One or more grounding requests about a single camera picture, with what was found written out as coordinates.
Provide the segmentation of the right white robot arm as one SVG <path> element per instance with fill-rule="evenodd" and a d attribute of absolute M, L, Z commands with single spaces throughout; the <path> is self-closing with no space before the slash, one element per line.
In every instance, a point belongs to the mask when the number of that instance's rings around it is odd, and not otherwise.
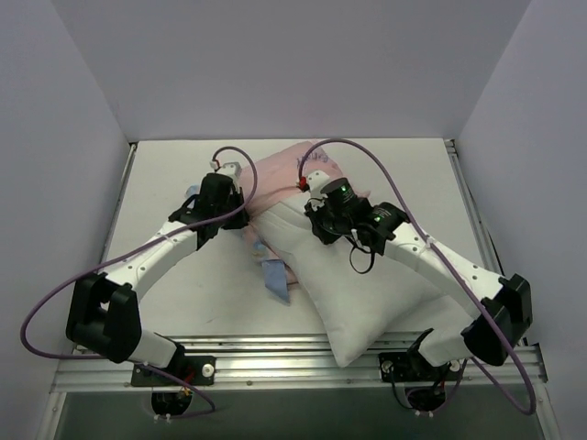
<path fill-rule="evenodd" d="M 428 329 L 408 350 L 407 367 L 425 379 L 440 366 L 475 357 L 501 366 L 532 324 L 529 282 L 484 269 L 419 229 L 391 203 L 373 205 L 346 178 L 316 171 L 298 182 L 309 194 L 305 215 L 325 245 L 345 237 L 367 253 L 394 260 L 452 298 L 469 316 L 466 324 Z"/>

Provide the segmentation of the white pillow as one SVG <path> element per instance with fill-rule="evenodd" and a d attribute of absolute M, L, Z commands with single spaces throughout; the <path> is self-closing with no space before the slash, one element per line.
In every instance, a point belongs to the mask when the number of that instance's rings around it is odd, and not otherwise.
<path fill-rule="evenodd" d="M 367 274 L 349 264 L 343 238 L 322 244 L 304 214 L 302 194 L 259 199 L 249 205 L 254 231 L 307 291 L 327 332 L 339 367 L 360 357 L 391 324 L 418 305 L 443 296 L 400 263 L 382 258 Z"/>

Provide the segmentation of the blue and pink printed pillowcase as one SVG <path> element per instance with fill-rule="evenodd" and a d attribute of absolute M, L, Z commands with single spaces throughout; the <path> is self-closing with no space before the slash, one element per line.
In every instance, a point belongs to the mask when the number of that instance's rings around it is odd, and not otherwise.
<path fill-rule="evenodd" d="M 258 185 L 251 202 L 247 205 L 247 212 L 251 219 L 301 193 L 297 187 L 299 165 L 303 156 L 314 144 L 313 141 L 298 142 L 255 163 Z M 304 172 L 313 171 L 322 171 L 333 179 L 343 176 L 342 169 L 322 148 L 317 148 L 308 154 Z M 244 228 L 242 237 L 247 242 L 253 257 L 262 267 L 266 289 L 288 303 L 290 301 L 289 287 L 297 283 L 292 270 L 271 249 L 253 225 Z"/>

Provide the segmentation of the right aluminium side rail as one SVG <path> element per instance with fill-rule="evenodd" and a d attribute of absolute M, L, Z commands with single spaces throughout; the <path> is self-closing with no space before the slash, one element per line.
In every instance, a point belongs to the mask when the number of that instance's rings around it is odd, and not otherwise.
<path fill-rule="evenodd" d="M 471 185 L 464 175 L 454 138 L 441 139 L 445 162 L 443 192 L 447 193 L 448 207 L 442 209 L 444 215 L 443 242 L 458 254 L 473 263 L 481 263 L 491 272 L 499 273 L 505 278 L 513 275 L 505 270 L 495 247 L 486 215 L 480 209 Z"/>

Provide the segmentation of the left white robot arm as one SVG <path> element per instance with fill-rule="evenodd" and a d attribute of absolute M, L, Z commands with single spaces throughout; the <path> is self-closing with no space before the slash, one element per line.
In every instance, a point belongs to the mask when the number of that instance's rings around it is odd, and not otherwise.
<path fill-rule="evenodd" d="M 168 217 L 148 247 L 75 282 L 66 336 L 115 363 L 152 365 L 164 384 L 185 372 L 183 350 L 169 338 L 145 330 L 139 303 L 147 291 L 182 259 L 201 249 L 219 229 L 240 229 L 249 217 L 234 163 L 204 176 L 199 192 Z"/>

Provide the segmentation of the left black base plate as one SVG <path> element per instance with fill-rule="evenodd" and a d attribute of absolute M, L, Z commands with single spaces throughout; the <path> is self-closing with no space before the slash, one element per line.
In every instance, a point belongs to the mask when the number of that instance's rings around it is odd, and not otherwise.
<path fill-rule="evenodd" d="M 165 368 L 163 371 L 190 385 L 211 386 L 215 383 L 216 358 L 208 355 L 188 356 L 182 360 L 178 369 Z M 133 368 L 130 384 L 132 387 L 140 388 L 179 386 L 177 381 L 155 373 L 144 366 Z"/>

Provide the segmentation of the aluminium front rail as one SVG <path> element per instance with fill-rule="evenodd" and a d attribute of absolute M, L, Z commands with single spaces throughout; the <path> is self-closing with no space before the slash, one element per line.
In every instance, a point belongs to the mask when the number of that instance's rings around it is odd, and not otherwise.
<path fill-rule="evenodd" d="M 339 368 L 325 335 L 200 336 L 180 342 L 190 357 L 216 359 L 213 391 L 378 388 L 378 356 L 405 351 L 416 334 L 381 336 L 349 366 Z M 108 360 L 64 360 L 51 386 L 54 392 L 133 391 L 133 367 Z"/>

